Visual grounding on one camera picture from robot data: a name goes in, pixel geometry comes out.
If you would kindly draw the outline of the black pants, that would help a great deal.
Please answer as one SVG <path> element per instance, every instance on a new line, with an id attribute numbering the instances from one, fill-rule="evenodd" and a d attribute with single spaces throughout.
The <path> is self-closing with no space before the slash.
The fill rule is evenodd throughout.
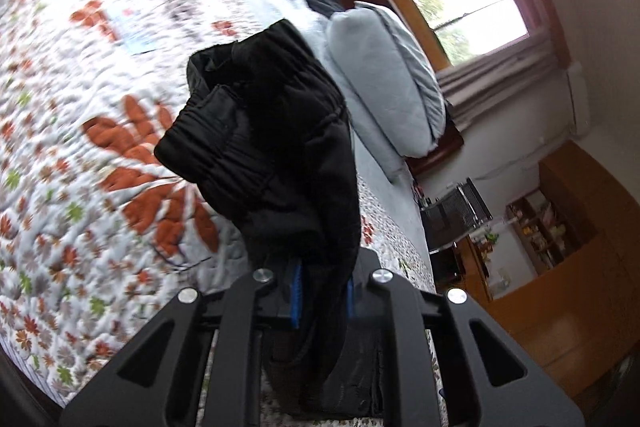
<path id="1" fill-rule="evenodd" d="M 280 407 L 307 417 L 346 335 L 361 220 L 344 96 L 294 25 L 194 53 L 157 160 L 237 228 L 250 262 L 299 269 L 298 323 L 267 340 Z"/>

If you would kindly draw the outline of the white floral quilt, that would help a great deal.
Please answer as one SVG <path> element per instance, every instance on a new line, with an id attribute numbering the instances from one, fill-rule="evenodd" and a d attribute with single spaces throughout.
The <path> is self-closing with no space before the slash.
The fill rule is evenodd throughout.
<path id="1" fill-rule="evenodd" d="M 153 148 L 186 60 L 285 0 L 1 0 L 1 421 L 56 412 L 182 283 L 247 266 L 238 231 Z"/>

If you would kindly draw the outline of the grey folded curtain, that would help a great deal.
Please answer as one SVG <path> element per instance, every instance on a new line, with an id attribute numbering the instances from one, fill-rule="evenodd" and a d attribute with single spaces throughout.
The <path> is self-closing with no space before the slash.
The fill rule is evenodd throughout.
<path id="1" fill-rule="evenodd" d="M 549 31 L 535 30 L 494 52 L 436 74 L 449 114 L 464 129 L 489 109 L 560 69 Z"/>

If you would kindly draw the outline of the black mesh office chair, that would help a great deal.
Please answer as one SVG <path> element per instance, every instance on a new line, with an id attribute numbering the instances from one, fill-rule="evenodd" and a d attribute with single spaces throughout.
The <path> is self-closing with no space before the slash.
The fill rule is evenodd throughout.
<path id="1" fill-rule="evenodd" d="M 471 178 L 421 209 L 428 252 L 450 248 L 485 223 L 492 214 Z"/>

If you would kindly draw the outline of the wooden desk cabinet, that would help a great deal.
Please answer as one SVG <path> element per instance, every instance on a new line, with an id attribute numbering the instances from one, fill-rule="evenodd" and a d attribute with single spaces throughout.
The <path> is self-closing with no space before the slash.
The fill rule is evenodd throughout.
<path id="1" fill-rule="evenodd" d="M 639 205 L 585 150 L 567 142 L 539 164 L 544 194 L 568 219 L 573 254 L 492 298 L 469 242 L 467 291 L 572 397 L 639 341 Z"/>

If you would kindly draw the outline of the wooden wall shelf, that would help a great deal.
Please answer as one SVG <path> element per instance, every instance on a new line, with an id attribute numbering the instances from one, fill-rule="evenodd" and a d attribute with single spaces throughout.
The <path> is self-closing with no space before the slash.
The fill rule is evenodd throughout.
<path id="1" fill-rule="evenodd" d="M 538 275 L 554 269 L 582 247 L 570 220 L 540 188 L 509 202 L 506 217 Z"/>

